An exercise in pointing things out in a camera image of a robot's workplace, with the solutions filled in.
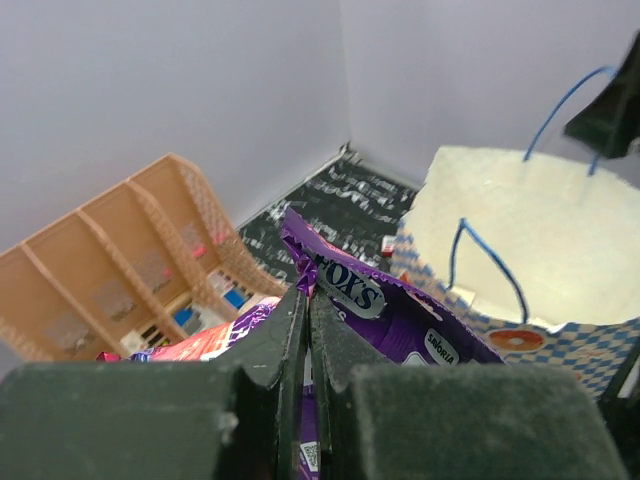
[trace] small red item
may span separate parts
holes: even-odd
[[[96,358],[99,362],[119,362],[122,360],[120,355],[116,355],[115,353],[102,352]]]
[[[393,235],[385,235],[382,237],[382,256],[390,257],[393,255],[393,247],[396,244],[396,237]]]

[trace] label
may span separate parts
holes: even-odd
[[[226,279],[222,274],[216,272],[209,276],[209,282],[222,296],[230,292],[234,286],[231,280]]]
[[[210,336],[207,339],[206,347],[200,352],[200,361],[213,360],[231,348],[229,337],[231,336],[232,328],[233,323],[227,323],[207,330],[207,332],[210,332]]]
[[[318,442],[307,442],[300,444],[300,451],[304,456],[304,461],[311,473],[318,471]]]
[[[307,350],[307,356],[304,358],[304,376],[302,386],[308,387],[313,385],[313,373],[311,372],[311,351]]]
[[[142,336],[135,330],[131,330],[124,337],[120,339],[120,345],[127,351],[129,355],[147,348],[147,342]]]
[[[407,355],[407,358],[404,359],[404,362],[402,362],[402,365],[409,366],[409,367],[413,367],[413,366],[424,367],[425,365],[429,365],[429,364],[424,358],[422,358],[422,355],[420,355],[418,352],[411,352],[409,355]]]
[[[488,334],[491,344],[510,352],[533,352],[545,345],[545,338],[538,332],[504,328],[492,330]]]
[[[430,328],[424,337],[424,346],[440,365],[456,365],[460,361],[458,352],[433,328]]]
[[[318,284],[345,308],[365,319],[380,316],[386,303],[378,284],[321,255],[316,255],[315,262]]]
[[[385,235],[382,237],[382,254],[390,256],[396,244],[396,237],[393,235]]]

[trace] purple candy bag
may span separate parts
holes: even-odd
[[[327,243],[289,208],[282,226],[309,296],[317,284],[338,315],[390,360],[403,365],[503,363],[442,304]]]

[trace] checkered pattern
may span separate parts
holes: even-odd
[[[434,277],[429,265],[420,260],[404,221],[400,222],[398,228],[391,273],[397,277],[406,274],[410,283],[446,305],[507,362],[544,363],[569,369],[594,397],[604,392],[640,335],[640,318],[606,326],[571,322],[552,334],[534,325],[521,325],[480,315],[458,295],[447,291],[443,282]],[[499,348],[491,341],[490,334],[505,329],[535,332],[544,338],[544,343],[539,349],[529,352]]]

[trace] plastic wrapper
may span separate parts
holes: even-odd
[[[222,355],[242,337],[264,322],[275,310],[280,298],[267,297],[235,321],[203,330],[175,345],[136,352],[127,360],[134,362],[208,361]],[[98,360],[117,362],[118,355],[102,353]]]
[[[502,363],[442,304],[327,243],[292,209],[282,238],[300,275],[298,288],[311,296],[316,285],[322,287],[338,315],[390,360],[408,365]]]

